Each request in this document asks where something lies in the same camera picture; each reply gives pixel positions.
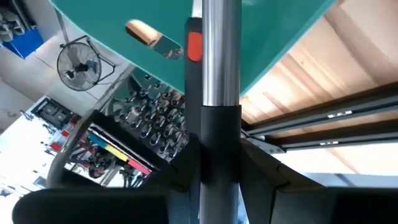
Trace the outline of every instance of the metal pole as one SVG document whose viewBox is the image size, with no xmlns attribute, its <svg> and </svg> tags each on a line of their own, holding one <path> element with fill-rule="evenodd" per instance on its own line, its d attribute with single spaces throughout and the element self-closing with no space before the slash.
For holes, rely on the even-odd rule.
<svg viewBox="0 0 398 224">
<path fill-rule="evenodd" d="M 239 105 L 241 0 L 203 0 L 203 104 Z"/>
<path fill-rule="evenodd" d="M 55 10 L 55 13 L 57 14 L 58 22 L 60 23 L 60 27 L 61 27 L 61 31 L 63 34 L 63 38 L 65 39 L 65 43 L 68 44 L 69 38 L 68 38 L 67 30 L 65 28 L 65 23 L 63 22 L 63 17 L 58 10 Z"/>
<path fill-rule="evenodd" d="M 238 221 L 241 0 L 203 0 L 200 223 Z"/>
</svg>

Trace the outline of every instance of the wall fan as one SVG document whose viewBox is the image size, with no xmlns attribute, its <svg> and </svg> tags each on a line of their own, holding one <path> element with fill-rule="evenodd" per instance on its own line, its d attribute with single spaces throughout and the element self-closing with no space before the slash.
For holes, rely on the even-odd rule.
<svg viewBox="0 0 398 224">
<path fill-rule="evenodd" d="M 79 42 L 86 39 L 87 44 Z M 57 71 L 61 81 L 75 91 L 86 91 L 114 73 L 115 65 L 103 58 L 87 35 L 61 45 L 57 59 Z M 101 78 L 101 60 L 113 70 Z"/>
</svg>

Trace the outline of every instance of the white wall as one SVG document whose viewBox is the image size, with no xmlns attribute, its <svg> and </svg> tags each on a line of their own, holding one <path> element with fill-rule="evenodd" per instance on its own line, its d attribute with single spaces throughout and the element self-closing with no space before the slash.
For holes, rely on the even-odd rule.
<svg viewBox="0 0 398 224">
<path fill-rule="evenodd" d="M 0 134 L 28 110 L 34 102 L 0 79 Z"/>
</svg>

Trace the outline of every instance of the colorful stripes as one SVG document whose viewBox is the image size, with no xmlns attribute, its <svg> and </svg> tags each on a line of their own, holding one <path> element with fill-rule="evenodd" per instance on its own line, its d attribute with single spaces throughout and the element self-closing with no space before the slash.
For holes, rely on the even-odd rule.
<svg viewBox="0 0 398 224">
<path fill-rule="evenodd" d="M 90 139 L 98 144 L 99 147 L 102 147 L 106 149 L 108 152 L 112 153 L 114 156 L 116 156 L 118 159 L 127 162 L 130 166 L 134 167 L 138 171 L 142 172 L 143 174 L 150 174 L 150 170 L 146 168 L 144 165 L 142 165 L 140 162 L 137 162 L 133 158 L 129 158 L 128 155 L 126 155 L 124 152 L 120 151 L 119 149 L 116 149 L 112 145 L 108 144 L 104 139 L 101 139 L 95 134 L 90 134 Z"/>
</svg>

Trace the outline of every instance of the tiled floor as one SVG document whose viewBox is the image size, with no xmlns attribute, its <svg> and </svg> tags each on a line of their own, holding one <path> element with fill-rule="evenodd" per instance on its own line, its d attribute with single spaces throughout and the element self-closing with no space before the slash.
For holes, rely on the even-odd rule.
<svg viewBox="0 0 398 224">
<path fill-rule="evenodd" d="M 57 57 L 60 44 L 65 43 L 55 9 L 47 0 L 27 1 L 26 4 L 37 23 L 37 27 L 45 43 L 25 60 L 14 55 L 5 48 L 0 49 L 0 77 L 11 87 L 19 90 L 31 100 L 36 101 L 48 95 L 70 110 L 83 115 L 91 109 L 97 100 L 108 89 L 116 77 L 129 65 L 110 50 L 96 44 L 102 56 L 112 61 L 116 71 L 94 88 L 77 92 L 66 87 L 58 77 Z M 68 38 L 76 39 L 84 33 L 64 19 Z M 111 67 L 102 63 L 102 76 L 111 71 Z"/>
</svg>

